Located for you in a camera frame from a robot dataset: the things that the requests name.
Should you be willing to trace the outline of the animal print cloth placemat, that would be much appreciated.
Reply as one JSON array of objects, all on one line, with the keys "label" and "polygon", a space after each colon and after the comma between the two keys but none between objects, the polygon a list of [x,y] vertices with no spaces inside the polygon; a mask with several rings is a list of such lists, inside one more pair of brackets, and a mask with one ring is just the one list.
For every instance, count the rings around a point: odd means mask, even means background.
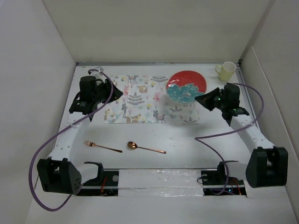
[{"label": "animal print cloth placemat", "polygon": [[195,104],[177,104],[168,97],[165,90],[167,77],[114,76],[111,79],[123,95],[106,105],[106,124],[199,123],[199,109]]}]

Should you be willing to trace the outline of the red and teal plate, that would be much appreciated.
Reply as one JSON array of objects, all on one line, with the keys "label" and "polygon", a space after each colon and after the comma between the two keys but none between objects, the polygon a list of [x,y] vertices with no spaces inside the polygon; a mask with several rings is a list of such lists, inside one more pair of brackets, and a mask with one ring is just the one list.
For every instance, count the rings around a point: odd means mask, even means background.
[{"label": "red and teal plate", "polygon": [[206,79],[198,72],[183,70],[170,77],[166,94],[178,104],[190,104],[195,98],[206,93]]}]

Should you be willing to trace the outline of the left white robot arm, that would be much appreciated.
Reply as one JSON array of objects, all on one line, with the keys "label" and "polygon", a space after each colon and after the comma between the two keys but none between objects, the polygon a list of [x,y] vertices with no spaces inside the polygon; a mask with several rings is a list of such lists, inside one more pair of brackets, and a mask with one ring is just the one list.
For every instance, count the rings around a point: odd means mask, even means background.
[{"label": "left white robot arm", "polygon": [[45,192],[76,195],[83,184],[99,185],[104,181],[103,165],[86,161],[75,165],[74,159],[84,145],[83,135],[90,125],[98,104],[105,106],[123,95],[108,79],[99,76],[84,76],[79,82],[70,109],[70,128],[61,134],[56,146],[46,159],[37,163],[37,171]]}]

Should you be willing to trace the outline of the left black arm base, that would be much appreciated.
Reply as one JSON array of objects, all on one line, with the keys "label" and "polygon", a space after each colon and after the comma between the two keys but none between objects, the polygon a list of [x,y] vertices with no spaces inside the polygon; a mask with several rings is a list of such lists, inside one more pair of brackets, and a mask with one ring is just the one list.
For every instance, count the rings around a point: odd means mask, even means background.
[{"label": "left black arm base", "polygon": [[104,169],[102,163],[93,163],[98,167],[97,177],[83,184],[76,196],[118,196],[119,170]]}]

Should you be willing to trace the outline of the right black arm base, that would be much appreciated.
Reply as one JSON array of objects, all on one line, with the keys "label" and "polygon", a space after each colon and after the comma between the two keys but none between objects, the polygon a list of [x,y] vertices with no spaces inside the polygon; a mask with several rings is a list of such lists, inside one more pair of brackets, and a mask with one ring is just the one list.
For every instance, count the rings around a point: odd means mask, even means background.
[{"label": "right black arm base", "polygon": [[203,186],[204,196],[246,196],[246,189],[243,180],[229,177],[226,183],[225,165],[221,161],[217,169],[204,169],[197,178],[197,183]]}]

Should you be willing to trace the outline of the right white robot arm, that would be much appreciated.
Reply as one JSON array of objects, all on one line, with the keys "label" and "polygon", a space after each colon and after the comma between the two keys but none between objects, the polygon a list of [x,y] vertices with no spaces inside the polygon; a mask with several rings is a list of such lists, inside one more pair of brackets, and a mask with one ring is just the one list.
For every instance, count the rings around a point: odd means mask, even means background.
[{"label": "right white robot arm", "polygon": [[288,152],[268,140],[256,127],[257,120],[240,107],[240,84],[227,83],[223,89],[216,88],[195,100],[209,111],[220,110],[232,128],[226,135],[237,133],[250,153],[247,163],[222,159],[216,172],[218,182],[227,184],[237,178],[247,181],[252,188],[286,185]]}]

